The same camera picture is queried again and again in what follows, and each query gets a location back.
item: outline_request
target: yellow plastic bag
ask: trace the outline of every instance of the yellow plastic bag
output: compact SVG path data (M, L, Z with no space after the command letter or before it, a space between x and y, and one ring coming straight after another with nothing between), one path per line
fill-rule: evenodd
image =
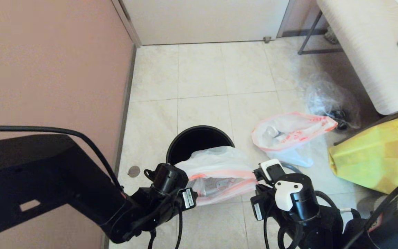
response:
M338 177L385 194L398 186L398 119L371 127L328 151L330 168Z

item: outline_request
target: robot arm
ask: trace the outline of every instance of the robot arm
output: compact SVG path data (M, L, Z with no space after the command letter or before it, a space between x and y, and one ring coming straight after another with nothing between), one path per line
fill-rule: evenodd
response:
M196 206L183 170L159 164L146 175L153 184L129 196L67 135L0 140L0 232L68 203L122 243Z

